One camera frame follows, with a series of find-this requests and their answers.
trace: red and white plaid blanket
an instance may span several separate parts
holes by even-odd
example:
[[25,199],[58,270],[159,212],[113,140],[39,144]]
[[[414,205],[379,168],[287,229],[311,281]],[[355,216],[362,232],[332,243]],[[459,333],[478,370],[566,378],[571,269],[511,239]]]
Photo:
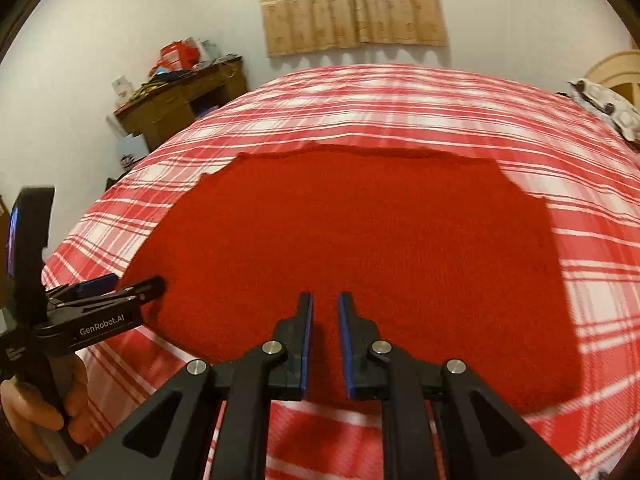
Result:
[[[239,152],[295,150],[310,140],[491,157],[522,189],[546,198],[584,386],[579,398],[527,421],[583,478],[611,469],[640,428],[640,157],[562,96],[396,64],[286,75],[198,120],[108,190],[49,259],[46,284],[121,275],[201,174]],[[82,357],[102,434],[190,359],[144,326]],[[380,437],[376,417],[275,402],[267,475],[377,480]]]

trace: desk drawer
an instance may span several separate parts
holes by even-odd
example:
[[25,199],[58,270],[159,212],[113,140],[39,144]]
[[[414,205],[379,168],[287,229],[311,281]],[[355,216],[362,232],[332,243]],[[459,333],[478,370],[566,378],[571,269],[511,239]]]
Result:
[[195,120],[189,104],[176,107],[162,117],[156,118],[148,124],[142,133],[145,136],[149,151],[153,151],[175,134],[181,132]]
[[164,115],[166,112],[184,106],[188,104],[187,99],[182,95],[182,88],[176,86],[168,89],[166,92],[162,92],[153,98],[153,104],[156,108],[156,113],[159,116]]
[[242,72],[238,71],[226,80],[226,96],[230,101],[236,97],[240,97],[242,94],[246,94],[248,89],[246,87],[246,79],[242,75]]
[[157,118],[158,112],[154,104],[145,102],[136,105],[135,110],[130,111],[120,124],[128,134],[135,134],[144,131]]
[[184,96],[187,101],[193,101],[204,94],[221,87],[225,78],[220,73],[206,75],[190,82],[184,87]]

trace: finger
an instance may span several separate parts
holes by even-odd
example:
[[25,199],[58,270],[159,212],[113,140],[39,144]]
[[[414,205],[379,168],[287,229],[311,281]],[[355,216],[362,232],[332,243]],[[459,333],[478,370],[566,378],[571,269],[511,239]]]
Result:
[[62,415],[53,406],[47,404],[42,398],[27,387],[6,381],[2,384],[2,405],[7,403],[11,410],[18,416],[47,428],[59,431],[64,426]]
[[84,361],[77,355],[74,355],[76,362],[74,363],[74,381],[80,384],[87,384],[86,366]]
[[20,416],[15,409],[15,399],[19,396],[15,384],[11,381],[4,381],[0,385],[0,396],[2,397],[4,416],[21,444],[43,462],[53,462],[51,453],[36,434],[33,423]]
[[85,408],[74,417],[68,425],[69,435],[78,444],[85,444],[94,432],[94,426],[89,415],[89,408]]
[[72,417],[78,415],[78,413],[86,409],[88,399],[86,384],[78,382],[72,383],[64,400],[66,412]]

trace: curtain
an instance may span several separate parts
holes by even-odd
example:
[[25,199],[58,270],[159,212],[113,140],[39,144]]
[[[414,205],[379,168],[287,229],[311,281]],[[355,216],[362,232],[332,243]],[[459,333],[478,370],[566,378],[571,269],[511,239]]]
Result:
[[269,56],[363,43],[446,45],[439,0],[261,0]]

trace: red towel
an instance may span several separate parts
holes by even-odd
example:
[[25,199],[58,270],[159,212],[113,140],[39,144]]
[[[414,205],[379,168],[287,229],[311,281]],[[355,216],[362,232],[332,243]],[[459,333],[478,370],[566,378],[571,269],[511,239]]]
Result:
[[464,359],[519,412],[573,397],[580,360],[545,202],[492,160],[311,146],[202,177],[124,283],[168,281],[145,321],[210,362],[237,359],[314,294],[309,400],[346,400],[337,297],[414,357]]

